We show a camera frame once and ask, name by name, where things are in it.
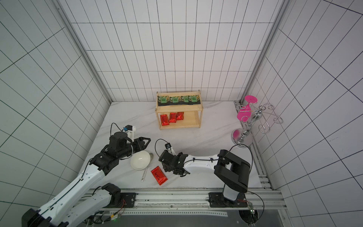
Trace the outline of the green tea bag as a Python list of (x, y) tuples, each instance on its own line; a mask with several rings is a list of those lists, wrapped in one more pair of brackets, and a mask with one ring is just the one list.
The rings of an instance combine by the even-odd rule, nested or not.
[(169, 96), (158, 96), (157, 103), (159, 106), (168, 106), (168, 105), (170, 105), (170, 97)]
[(191, 105), (199, 105), (200, 104), (200, 96), (199, 95), (189, 96), (189, 103)]
[(181, 102), (184, 105), (188, 105), (190, 103), (189, 96), (181, 96)]
[(181, 96), (170, 96), (169, 103), (170, 105), (178, 105), (181, 101)]

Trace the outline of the wooden two-tier shelf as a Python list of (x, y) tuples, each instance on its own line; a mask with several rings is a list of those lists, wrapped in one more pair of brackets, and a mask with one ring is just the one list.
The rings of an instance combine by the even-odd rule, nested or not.
[[(157, 103), (158, 96), (200, 96), (200, 104), (199, 105), (184, 105), (181, 101), (178, 105), (168, 105), (168, 106), (159, 106)], [(184, 112), (184, 119), (181, 121), (176, 121), (176, 123), (170, 123), (167, 126), (161, 125), (160, 115), (167, 114), (168, 118), (170, 113), (178, 113)], [(200, 128), (203, 116), (203, 103), (201, 98), (201, 92), (191, 91), (191, 92), (172, 92), (172, 93), (158, 93), (156, 96), (156, 108), (155, 113), (157, 117), (157, 122), (159, 129), (178, 129), (178, 128)]]

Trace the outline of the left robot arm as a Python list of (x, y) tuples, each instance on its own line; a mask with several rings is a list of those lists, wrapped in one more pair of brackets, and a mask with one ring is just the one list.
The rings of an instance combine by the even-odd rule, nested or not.
[(89, 160), (86, 168), (57, 196), (38, 210), (29, 209), (21, 218), (23, 227), (75, 227), (86, 218), (104, 207), (124, 208), (126, 201), (121, 189), (107, 183), (98, 193), (79, 200), (96, 183), (106, 177), (121, 160), (143, 151), (151, 142), (150, 138), (132, 138), (132, 133), (116, 132), (109, 143)]

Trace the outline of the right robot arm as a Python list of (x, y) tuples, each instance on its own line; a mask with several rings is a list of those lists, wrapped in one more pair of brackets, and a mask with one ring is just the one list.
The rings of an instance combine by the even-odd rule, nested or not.
[(176, 155), (164, 150), (158, 160), (165, 172), (179, 176), (212, 172), (225, 184), (223, 196), (227, 200), (236, 201), (239, 194), (248, 191), (252, 166), (228, 150), (222, 149), (219, 154), (204, 157), (183, 153)]

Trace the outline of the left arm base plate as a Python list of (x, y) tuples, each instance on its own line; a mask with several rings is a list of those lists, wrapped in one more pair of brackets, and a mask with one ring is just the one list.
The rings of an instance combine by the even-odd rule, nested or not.
[(136, 201), (136, 193), (116, 193), (112, 196), (110, 205), (114, 208), (133, 208)]

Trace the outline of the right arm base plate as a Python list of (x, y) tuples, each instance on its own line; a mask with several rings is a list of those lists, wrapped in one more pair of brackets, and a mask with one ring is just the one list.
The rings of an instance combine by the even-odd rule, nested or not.
[(247, 208), (248, 202), (244, 193), (239, 193), (235, 201), (223, 196), (223, 193), (209, 193), (209, 206), (211, 208)]

